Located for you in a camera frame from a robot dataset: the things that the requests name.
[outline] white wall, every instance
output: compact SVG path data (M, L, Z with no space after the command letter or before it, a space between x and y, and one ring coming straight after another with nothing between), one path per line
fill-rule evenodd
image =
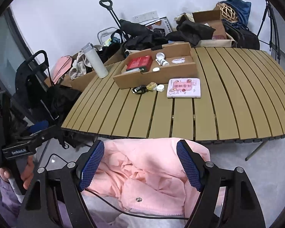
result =
M273 10L274 10L274 16L276 18L277 29L279 33L280 49L285 53L285 21L274 7L273 7Z
M211 10L222 0L112 0L120 19L154 11L167 16L172 26L174 17L183 12ZM248 27L257 33L265 0L252 2ZM14 0L11 4L14 17L26 42L33 52L40 49L48 53L52 66L63 55L77 53L87 42L98 44L97 33L116 26L110 13L99 5L99 0ZM269 21L266 20L260 39L269 41ZM263 50L268 46L261 43Z

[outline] cable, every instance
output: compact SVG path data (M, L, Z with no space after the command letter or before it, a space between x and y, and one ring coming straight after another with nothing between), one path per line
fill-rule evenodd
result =
M63 159L62 157L60 157L59 155L57 155L57 154L51 154L51 155L49 156L49 160L48 160L48 162L46 163L46 166L45 166L44 168L46 168L46 167L48 166L49 161L50 161L50 159L51 159L51 157L52 157L53 155L57 156L58 158L62 159L64 162L68 163L66 160L64 160L64 159Z
M121 213L126 214L126 215L129 215L129 216L133 216L133 217L137 217L137 218L146 218L146 219L183 219L183 220L188 220L189 219L189 218L182 218L182 217L149 217L149 216L142 216L142 215L136 215L136 214L124 212L124 211L118 209L117 207L113 206L111 203L107 202L104 198L102 198L98 194L94 193L93 191L88 190L88 189L85 189L85 190L90 192L90 193L92 193L92 194L94 194L98 198L100 198L102 201L107 203L110 207L114 208L116 211L121 212Z

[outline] pink bag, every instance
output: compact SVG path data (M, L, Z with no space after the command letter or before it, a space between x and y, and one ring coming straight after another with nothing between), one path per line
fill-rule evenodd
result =
M72 57L70 55L60 57L55 66L51 69L51 77L54 84L72 67Z

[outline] black handle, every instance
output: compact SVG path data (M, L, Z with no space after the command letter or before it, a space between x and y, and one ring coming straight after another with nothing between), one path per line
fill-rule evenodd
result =
M44 50L37 51L29 59L26 60L26 63L29 63L32 60L34 60L35 57L38 56L39 54L43 54L44 55L44 62L43 63L46 64L47 67L49 67L49 61L48 61L48 58L47 58L47 54L46 54L46 52Z
M113 2L111 0L100 0L99 1L100 6L106 8L107 10L113 10Z

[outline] clothing pile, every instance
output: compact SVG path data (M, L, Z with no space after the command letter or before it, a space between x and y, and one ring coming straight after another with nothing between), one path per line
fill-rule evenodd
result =
M88 191L105 196L105 200L128 213L188 218L200 193L190 185L177 156L179 140L106 140L104 156L92 183L82 192L92 217L98 216L96 220L110 223L112 227L183 228L184 220L144 219L120 214ZM207 148L196 142L186 142L205 161L210 160ZM223 195L220 193L218 206L222 204Z

